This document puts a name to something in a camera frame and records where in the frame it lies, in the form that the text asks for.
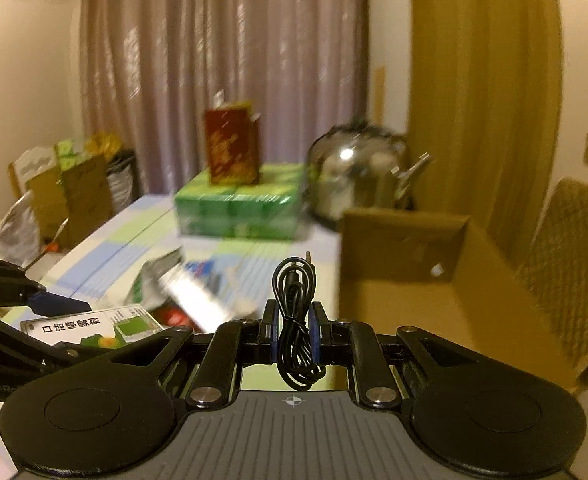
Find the green box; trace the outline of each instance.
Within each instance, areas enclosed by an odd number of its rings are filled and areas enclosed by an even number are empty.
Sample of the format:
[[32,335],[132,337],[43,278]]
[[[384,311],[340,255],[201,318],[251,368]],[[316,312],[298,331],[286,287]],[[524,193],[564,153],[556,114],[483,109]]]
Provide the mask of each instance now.
[[174,197],[181,234],[290,240],[303,176],[302,164],[265,164],[256,186],[212,186],[204,170]]

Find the audio cable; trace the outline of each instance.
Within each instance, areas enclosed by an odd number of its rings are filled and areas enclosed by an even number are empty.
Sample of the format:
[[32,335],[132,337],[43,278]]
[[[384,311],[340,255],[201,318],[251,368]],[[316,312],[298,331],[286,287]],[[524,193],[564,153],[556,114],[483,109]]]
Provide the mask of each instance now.
[[309,252],[305,259],[292,256],[280,262],[271,278],[271,287],[283,319],[277,368],[288,386],[306,392],[327,372],[312,360],[312,344],[305,322],[316,290],[316,271]]

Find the gray platform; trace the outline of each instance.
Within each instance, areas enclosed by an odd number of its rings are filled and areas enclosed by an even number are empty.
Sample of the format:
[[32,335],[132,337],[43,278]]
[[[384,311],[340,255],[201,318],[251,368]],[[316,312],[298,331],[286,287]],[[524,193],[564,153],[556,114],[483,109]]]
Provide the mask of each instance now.
[[[37,480],[20,473],[14,480]],[[242,391],[190,415],[164,450],[114,480],[462,480],[429,458],[398,418],[347,392]],[[549,480],[569,478],[565,474]]]

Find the chair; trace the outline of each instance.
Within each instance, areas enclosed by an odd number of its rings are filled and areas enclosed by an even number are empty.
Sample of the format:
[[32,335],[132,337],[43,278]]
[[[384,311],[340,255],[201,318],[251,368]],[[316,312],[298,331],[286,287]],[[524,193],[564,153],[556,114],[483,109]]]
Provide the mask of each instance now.
[[536,308],[588,386],[588,185],[561,180],[519,269]]
[[53,148],[37,146],[23,153],[8,167],[10,183],[16,199],[27,192],[27,181],[35,176],[55,168],[58,164]]

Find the red box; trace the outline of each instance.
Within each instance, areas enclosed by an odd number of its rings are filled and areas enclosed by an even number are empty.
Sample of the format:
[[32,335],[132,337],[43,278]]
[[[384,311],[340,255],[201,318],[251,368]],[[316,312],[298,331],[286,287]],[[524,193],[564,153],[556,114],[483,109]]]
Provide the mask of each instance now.
[[205,140],[211,184],[257,184],[261,172],[259,122],[246,108],[205,112]]

